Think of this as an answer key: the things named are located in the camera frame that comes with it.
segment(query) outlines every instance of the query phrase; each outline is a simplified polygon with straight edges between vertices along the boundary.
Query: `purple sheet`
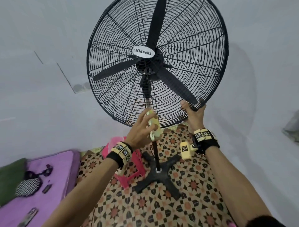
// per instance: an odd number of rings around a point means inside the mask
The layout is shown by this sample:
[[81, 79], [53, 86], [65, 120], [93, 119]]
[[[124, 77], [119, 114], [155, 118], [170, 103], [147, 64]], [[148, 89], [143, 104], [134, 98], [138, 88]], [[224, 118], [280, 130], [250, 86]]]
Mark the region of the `purple sheet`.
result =
[[[17, 227], [33, 207], [39, 211], [27, 227], [42, 226], [60, 201], [74, 188], [80, 166], [79, 152], [65, 151], [31, 160], [27, 164], [27, 169], [40, 173], [46, 168], [46, 164], [52, 165], [53, 171], [48, 177], [41, 176], [42, 187], [33, 196], [15, 198], [0, 208], [1, 227]], [[46, 194], [43, 194], [42, 190], [48, 184], [52, 184], [52, 187]]]

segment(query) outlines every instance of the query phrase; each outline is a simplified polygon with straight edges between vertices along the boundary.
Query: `black and white checkered object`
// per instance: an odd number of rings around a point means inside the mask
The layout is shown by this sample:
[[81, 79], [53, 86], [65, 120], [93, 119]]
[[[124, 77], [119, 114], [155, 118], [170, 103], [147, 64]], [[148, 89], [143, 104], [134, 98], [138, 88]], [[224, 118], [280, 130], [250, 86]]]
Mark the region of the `black and white checkered object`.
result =
[[42, 186], [41, 178], [33, 178], [22, 181], [16, 189], [17, 197], [28, 197], [36, 193]]

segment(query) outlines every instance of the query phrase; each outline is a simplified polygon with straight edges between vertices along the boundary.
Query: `gray wall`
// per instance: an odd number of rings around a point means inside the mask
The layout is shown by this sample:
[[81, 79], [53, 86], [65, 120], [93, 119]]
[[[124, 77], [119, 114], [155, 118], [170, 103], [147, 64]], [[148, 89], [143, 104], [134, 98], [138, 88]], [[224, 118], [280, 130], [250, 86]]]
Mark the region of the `gray wall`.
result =
[[[0, 166], [102, 146], [129, 130], [90, 91], [75, 95], [56, 64], [71, 83], [87, 80], [87, 42], [110, 2], [0, 3]], [[296, 226], [299, 149], [281, 129], [299, 109], [299, 2], [214, 2], [227, 25], [230, 56], [205, 124], [274, 216]]]

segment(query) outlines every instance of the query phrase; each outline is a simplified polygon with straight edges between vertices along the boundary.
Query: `patterned rug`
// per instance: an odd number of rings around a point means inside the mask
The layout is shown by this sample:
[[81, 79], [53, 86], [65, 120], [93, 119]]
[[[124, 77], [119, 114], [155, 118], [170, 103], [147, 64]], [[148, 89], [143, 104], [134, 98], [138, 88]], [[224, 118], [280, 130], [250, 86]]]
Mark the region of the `patterned rug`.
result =
[[[163, 139], [158, 144], [160, 162], [180, 153], [182, 141], [192, 142], [186, 126], [180, 126], [175, 131], [164, 131]], [[149, 146], [142, 152], [150, 153]], [[100, 152], [86, 154], [82, 158], [77, 182], [101, 162]], [[149, 167], [145, 161], [144, 165], [148, 173]], [[133, 163], [130, 163], [125, 174], [135, 171]], [[231, 217], [205, 157], [195, 155], [191, 161], [181, 159], [169, 171], [169, 176], [181, 192], [178, 201], [171, 197], [162, 183], [152, 183], [137, 194], [134, 187], [142, 177], [135, 178], [127, 189], [113, 178], [83, 227], [227, 226], [226, 221]]]

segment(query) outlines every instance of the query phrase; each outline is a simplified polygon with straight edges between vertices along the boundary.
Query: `green pillow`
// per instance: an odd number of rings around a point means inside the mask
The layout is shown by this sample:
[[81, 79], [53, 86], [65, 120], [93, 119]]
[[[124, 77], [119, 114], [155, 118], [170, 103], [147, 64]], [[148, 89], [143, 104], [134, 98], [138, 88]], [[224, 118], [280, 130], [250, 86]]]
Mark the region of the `green pillow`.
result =
[[16, 188], [24, 180], [27, 159], [22, 158], [0, 168], [0, 207], [13, 200]]

